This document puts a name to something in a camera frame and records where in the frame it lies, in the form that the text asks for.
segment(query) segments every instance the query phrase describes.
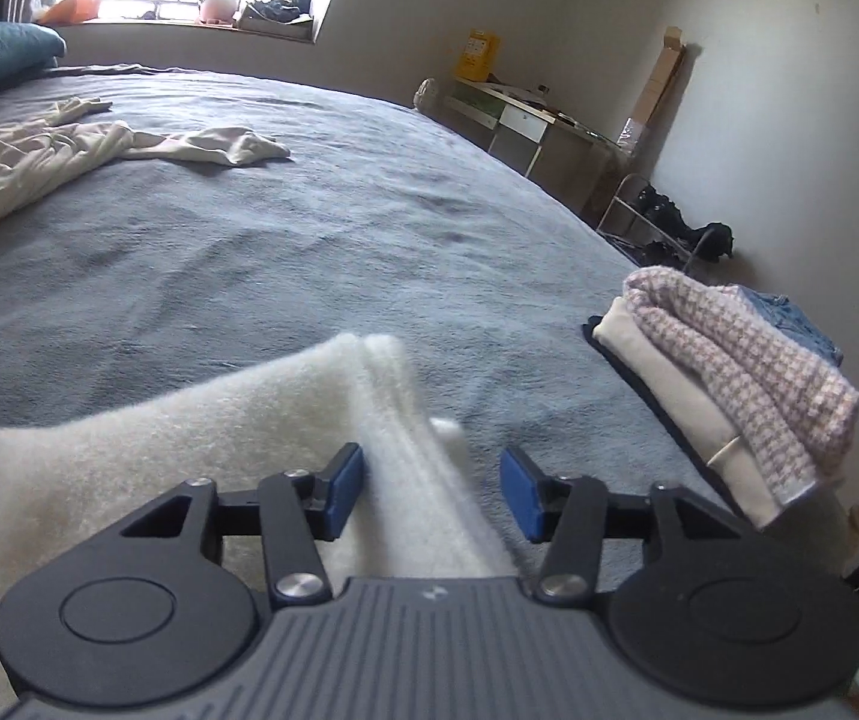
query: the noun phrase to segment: folded cream garment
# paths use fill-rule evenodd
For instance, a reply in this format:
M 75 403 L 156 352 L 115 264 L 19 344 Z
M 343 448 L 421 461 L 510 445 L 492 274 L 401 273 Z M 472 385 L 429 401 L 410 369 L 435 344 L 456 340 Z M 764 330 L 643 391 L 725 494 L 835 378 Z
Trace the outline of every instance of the folded cream garment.
M 69 98 L 32 122 L 0 127 L 0 218 L 116 157 L 237 167 L 289 156 L 286 146 L 247 127 L 154 135 L 125 122 L 69 124 L 111 106 L 109 100 Z
M 672 362 L 639 330 L 623 298 L 613 300 L 592 336 L 649 387 L 696 454 L 722 477 L 746 517 L 757 528 L 772 522 L 782 508 L 762 479 L 746 440 L 699 379 Z
M 426 414 L 399 341 L 344 335 L 190 389 L 56 428 L 0 430 L 0 599 L 19 578 L 182 480 L 253 487 L 321 469 L 358 442 L 368 474 L 339 541 L 320 552 L 348 576 L 516 573 L 475 502 L 459 426 Z M 255 539 L 226 567 L 263 586 Z M 0 712 L 13 702 L 0 666 Z
M 753 525 L 831 573 L 840 572 L 849 555 L 849 529 L 831 487 L 815 490 L 788 509 L 780 506 L 738 428 L 692 372 L 669 360 L 644 336 L 623 298 L 613 300 L 592 336 L 649 387 Z

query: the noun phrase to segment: orange bag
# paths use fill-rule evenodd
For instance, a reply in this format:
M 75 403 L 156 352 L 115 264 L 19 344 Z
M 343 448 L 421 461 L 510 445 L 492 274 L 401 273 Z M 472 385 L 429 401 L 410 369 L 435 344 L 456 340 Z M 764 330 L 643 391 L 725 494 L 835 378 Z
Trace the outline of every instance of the orange bag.
M 82 23 L 99 17 L 99 6 L 103 0 L 60 0 L 43 13 L 37 23 L 60 25 Z

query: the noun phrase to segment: bed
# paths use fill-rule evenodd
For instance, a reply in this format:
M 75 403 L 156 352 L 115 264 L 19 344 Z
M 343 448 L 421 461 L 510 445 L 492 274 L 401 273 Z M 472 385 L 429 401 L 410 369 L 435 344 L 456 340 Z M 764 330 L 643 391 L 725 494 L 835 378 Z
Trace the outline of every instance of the bed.
M 406 344 L 466 429 L 485 513 L 523 573 L 538 548 L 498 493 L 498 450 L 641 493 L 718 500 L 586 345 L 632 268 L 564 206 L 416 111 L 315 88 L 130 68 L 0 93 L 0 124 L 71 95 L 167 132 L 247 124 L 292 158 L 226 170 L 112 162 L 0 221 L 0 425 L 53 425 L 325 341 Z M 615 584 L 637 548 L 607 548 Z

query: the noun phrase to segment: white fleece blanket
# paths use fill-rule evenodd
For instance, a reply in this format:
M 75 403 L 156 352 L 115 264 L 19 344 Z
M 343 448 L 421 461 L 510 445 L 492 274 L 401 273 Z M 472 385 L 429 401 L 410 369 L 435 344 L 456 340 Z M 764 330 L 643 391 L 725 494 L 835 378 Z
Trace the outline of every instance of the white fleece blanket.
M 56 428 L 0 430 L 0 599 L 22 576 L 194 476 L 251 488 L 362 445 L 364 493 L 330 578 L 516 573 L 466 478 L 459 426 L 432 420 L 399 341 L 338 336 L 300 354 Z M 255 539 L 226 566 L 264 586 Z M 13 702 L 0 666 L 0 711 Z
M 247 127 L 154 135 L 130 129 L 125 122 L 71 124 L 111 106 L 99 98 L 69 98 L 32 122 L 0 127 L 0 218 L 117 157 L 238 167 L 289 156 L 286 146 Z

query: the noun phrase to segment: white drawer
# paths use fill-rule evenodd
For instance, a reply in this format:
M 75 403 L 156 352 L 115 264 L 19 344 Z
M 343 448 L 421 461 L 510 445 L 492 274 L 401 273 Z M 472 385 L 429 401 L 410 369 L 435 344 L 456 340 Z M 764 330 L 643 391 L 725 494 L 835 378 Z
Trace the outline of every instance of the white drawer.
M 499 123 L 503 127 L 516 130 L 520 135 L 528 138 L 533 143 L 540 143 L 543 140 L 543 133 L 546 132 L 546 127 L 549 127 L 549 122 L 546 122 L 545 119 L 540 119 L 538 116 L 526 113 L 514 105 L 507 105 L 503 108 L 502 116 L 499 117 Z

